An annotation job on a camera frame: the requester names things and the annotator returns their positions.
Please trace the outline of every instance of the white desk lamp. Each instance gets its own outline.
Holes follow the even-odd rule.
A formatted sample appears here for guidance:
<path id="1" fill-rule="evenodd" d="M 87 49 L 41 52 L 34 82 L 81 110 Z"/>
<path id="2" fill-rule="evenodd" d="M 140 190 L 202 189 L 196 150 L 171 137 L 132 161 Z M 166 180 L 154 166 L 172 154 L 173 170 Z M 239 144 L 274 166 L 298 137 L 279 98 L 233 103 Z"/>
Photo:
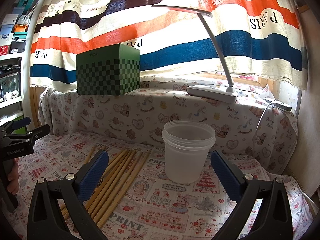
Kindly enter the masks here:
<path id="1" fill-rule="evenodd" d="M 198 15 L 199 19 L 201 20 L 204 28 L 206 29 L 207 33 L 209 34 L 210 40 L 218 54 L 218 57 L 221 61 L 224 73 L 228 80 L 229 86 L 225 90 L 219 90 L 214 87 L 210 86 L 203 86 L 203 85 L 196 85 L 190 86 L 187 88 L 187 92 L 190 95 L 198 96 L 198 97 L 205 97 L 211 98 L 218 101 L 226 102 L 226 103 L 234 103 L 237 99 L 237 93 L 233 88 L 233 80 L 230 75 L 230 71 L 227 65 L 227 62 L 224 58 L 223 52 L 219 47 L 216 37 L 213 35 L 212 31 L 210 30 L 207 22 L 204 20 L 203 16 L 213 17 L 212 13 L 208 11 L 203 11 L 199 9 L 187 8 L 187 7 L 180 7 L 180 6 L 168 6 L 168 5 L 152 5 L 153 7 L 161 7 L 166 8 L 173 11 L 180 11 L 180 12 L 188 12 L 188 13 L 195 13 Z"/>

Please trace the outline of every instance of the bundle of wooden sticks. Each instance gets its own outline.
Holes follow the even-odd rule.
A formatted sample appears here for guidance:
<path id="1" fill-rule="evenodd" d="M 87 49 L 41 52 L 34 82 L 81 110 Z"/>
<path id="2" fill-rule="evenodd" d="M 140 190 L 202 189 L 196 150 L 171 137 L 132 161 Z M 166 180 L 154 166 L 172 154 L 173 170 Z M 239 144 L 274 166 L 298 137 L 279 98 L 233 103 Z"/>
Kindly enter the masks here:
<path id="1" fill-rule="evenodd" d="M 90 151 L 84 163 L 89 162 L 94 150 L 95 146 Z M 109 161 L 108 167 L 100 180 L 102 183 L 95 189 L 93 195 L 85 205 L 86 210 L 99 228 L 102 228 L 111 213 L 115 210 L 147 160 L 149 153 L 150 150 L 137 167 L 136 164 L 141 158 L 142 152 L 138 157 L 135 157 L 134 162 L 131 164 L 131 160 L 136 154 L 135 150 L 125 149 L 117 153 L 117 155 Z M 69 213 L 66 206 L 62 205 L 60 208 L 63 217 L 67 219 Z"/>

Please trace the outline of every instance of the white shelf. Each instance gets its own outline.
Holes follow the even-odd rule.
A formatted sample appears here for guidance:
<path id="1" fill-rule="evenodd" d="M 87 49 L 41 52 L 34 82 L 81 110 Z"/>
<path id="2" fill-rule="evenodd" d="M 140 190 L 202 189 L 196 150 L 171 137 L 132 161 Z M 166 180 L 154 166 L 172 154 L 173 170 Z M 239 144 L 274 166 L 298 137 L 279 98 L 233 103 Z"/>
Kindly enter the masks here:
<path id="1" fill-rule="evenodd" d="M 12 99 L 9 99 L 7 101 L 4 101 L 4 102 L 0 103 L 0 108 L 4 108 L 6 106 L 9 106 L 9 105 L 12 105 L 14 103 L 21 102 L 21 101 L 22 101 L 22 97 L 12 98 Z"/>
<path id="2" fill-rule="evenodd" d="M 16 112 L 15 114 L 9 116 L 9 117 L 6 118 L 6 119 L 0 120 L 0 126 L 3 125 L 3 124 L 5 124 L 6 122 L 11 122 L 11 121 L 13 121 L 14 119 L 16 119 L 16 118 L 18 118 L 18 117 L 20 117 L 20 116 L 22 116 L 22 115 L 23 115 L 23 112 L 22 112 L 22 111 L 18 111 L 18 112 Z"/>
<path id="3" fill-rule="evenodd" d="M 0 56 L 0 61 L 1 60 L 6 60 L 6 59 L 11 59 L 11 58 L 19 58 L 23 56 L 23 52 L 20 53 L 12 53 L 12 54 L 6 54 L 6 55 L 1 55 Z"/>

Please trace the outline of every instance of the checkered pattern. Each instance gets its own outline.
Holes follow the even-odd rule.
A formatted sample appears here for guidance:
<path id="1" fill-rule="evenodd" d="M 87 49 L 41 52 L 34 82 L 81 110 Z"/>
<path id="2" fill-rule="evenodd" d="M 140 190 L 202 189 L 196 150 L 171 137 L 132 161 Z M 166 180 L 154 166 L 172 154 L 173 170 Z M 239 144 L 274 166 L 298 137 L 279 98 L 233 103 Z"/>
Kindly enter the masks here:
<path id="1" fill-rule="evenodd" d="M 119 96 L 140 88 L 140 62 L 113 59 L 79 65 L 76 69 L 79 95 Z"/>

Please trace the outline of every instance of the checkered box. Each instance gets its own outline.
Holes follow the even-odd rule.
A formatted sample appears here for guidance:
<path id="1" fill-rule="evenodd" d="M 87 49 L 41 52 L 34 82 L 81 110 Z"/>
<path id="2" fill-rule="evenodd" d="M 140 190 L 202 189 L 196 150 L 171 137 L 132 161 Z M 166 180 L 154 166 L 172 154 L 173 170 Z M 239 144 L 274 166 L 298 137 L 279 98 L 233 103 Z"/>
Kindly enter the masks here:
<path id="1" fill-rule="evenodd" d="M 119 96 L 140 88 L 140 50 L 114 44 L 76 55 L 79 95 Z"/>

